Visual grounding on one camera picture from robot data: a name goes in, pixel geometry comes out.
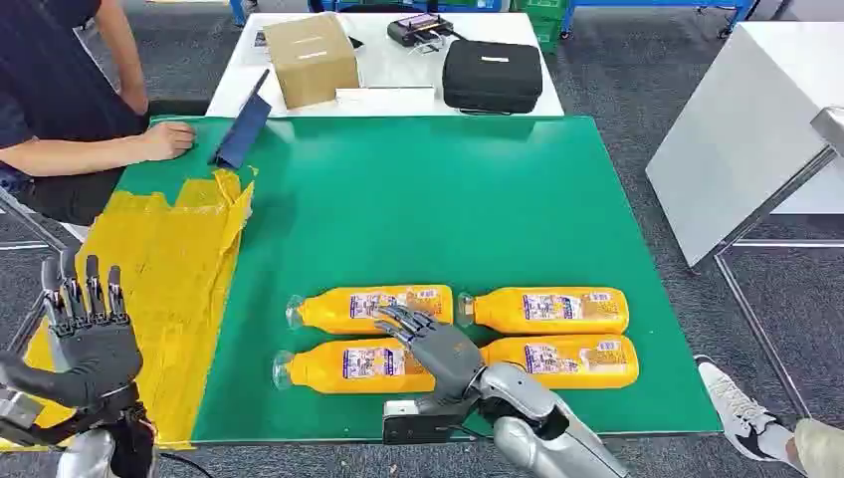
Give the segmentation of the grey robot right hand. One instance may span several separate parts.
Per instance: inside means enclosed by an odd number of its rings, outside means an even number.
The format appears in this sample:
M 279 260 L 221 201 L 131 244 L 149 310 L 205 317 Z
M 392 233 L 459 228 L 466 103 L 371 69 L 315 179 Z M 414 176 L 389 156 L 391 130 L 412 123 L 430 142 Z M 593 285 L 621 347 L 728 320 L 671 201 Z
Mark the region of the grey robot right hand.
M 466 416 L 478 394 L 473 382 L 485 365 L 480 349 L 459 329 L 401 305 L 377 309 L 375 325 L 408 349 L 435 379 L 431 393 L 416 400 L 422 414 Z

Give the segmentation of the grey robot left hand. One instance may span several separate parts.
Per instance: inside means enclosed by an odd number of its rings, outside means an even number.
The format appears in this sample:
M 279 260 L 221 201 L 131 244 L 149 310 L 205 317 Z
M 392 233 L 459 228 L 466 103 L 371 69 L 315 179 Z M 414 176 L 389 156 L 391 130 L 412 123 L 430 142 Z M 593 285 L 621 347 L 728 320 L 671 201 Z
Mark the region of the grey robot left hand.
M 43 305 L 58 371 L 34 368 L 18 356 L 1 354 L 1 383 L 70 408 L 85 408 L 134 384 L 142 355 L 126 309 L 120 267 L 101 284 L 99 258 L 90 255 L 80 280 L 76 253 L 42 263 Z

